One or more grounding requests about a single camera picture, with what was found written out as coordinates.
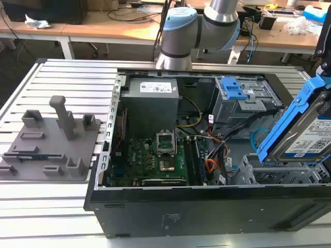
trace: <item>motherboard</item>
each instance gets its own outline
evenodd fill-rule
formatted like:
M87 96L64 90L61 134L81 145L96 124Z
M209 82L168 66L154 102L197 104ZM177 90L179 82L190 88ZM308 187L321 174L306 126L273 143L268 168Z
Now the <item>motherboard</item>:
M127 152L112 156L104 183L110 187L202 185L207 147L203 139L176 137L172 147L167 139L130 138ZM160 152L172 148L173 154Z

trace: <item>plastic bag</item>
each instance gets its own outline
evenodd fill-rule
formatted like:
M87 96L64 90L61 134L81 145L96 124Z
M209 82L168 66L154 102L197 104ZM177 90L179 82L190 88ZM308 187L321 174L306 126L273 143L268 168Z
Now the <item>plastic bag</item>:
M290 35L300 35L306 33L306 28L311 25L310 21L307 21L305 17L298 17L294 22L289 22L284 26L284 31Z

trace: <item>wooden desk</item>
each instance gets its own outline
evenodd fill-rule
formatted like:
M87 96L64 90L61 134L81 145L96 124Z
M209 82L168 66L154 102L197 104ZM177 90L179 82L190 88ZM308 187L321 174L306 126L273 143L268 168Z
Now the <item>wooden desk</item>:
M143 13L130 13L132 11L132 9L121 9L116 12L118 14L117 16L112 13L111 16L121 20L135 19L145 16L145 14ZM151 18L155 19L155 21L157 22L160 21L160 15L155 15ZM159 24L146 17L145 21L148 20L150 20L150 22L140 24L127 23L109 19L106 12L89 12L87 17L84 19L82 25L68 24L62 30L62 35L70 36L71 39L74 39L74 36L78 36L116 39L139 39L154 42L157 35L157 31L159 29Z
M272 3L279 4L280 7L285 7L287 0L269 0ZM204 0L187 0L187 4L194 8L204 8L205 4L210 1ZM330 3L313 2L313 1L298 1L297 5L313 5L321 8L328 8ZM287 53L283 62L289 57L288 53L304 53L312 54L315 51L318 35L306 33L305 35L290 35L283 31L285 23L275 22L272 30L260 29L258 24L254 23L253 34L256 35L259 46L257 51L265 52L285 52ZM248 43L247 36L240 36L232 48L232 52L228 64L235 64L238 61L241 51Z
M133 10L121 9L116 12L118 16L112 14L112 17L128 20L145 16L143 13L130 12ZM150 20L150 22L127 23L109 19L107 12L96 11L89 12L82 25L51 23L50 28L35 30L26 26L24 22L11 22L5 16L8 25L20 39L59 41L66 59L74 59L72 41L152 45L159 29L157 22L160 21L160 15L151 18L155 21L146 17L143 21ZM9 40L14 39L15 36L1 18L0 38L8 38L3 42L14 49L13 43Z
M66 23L51 23L52 26L49 28L41 28L36 30L28 27L24 22L11 22L6 14L4 14L4 18L9 27L20 39L59 41L63 51L70 50L69 38L62 36L62 30L67 25ZM1 41L13 50L16 47L12 41L16 38L16 36L11 32L9 27L0 17Z

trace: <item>hard drive label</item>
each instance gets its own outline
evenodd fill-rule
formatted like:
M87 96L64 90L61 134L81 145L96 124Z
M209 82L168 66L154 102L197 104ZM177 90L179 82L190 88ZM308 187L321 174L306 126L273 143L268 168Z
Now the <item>hard drive label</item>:
M331 144L331 119L315 119L285 153L304 157L303 153L320 153Z

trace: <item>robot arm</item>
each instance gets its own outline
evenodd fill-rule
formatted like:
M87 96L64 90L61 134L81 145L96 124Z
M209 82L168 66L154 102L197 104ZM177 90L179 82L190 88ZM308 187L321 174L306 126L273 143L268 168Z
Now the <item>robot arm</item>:
M191 70L191 49L229 49L240 32L236 6L237 0L213 0L203 15L187 7L169 10L156 68Z

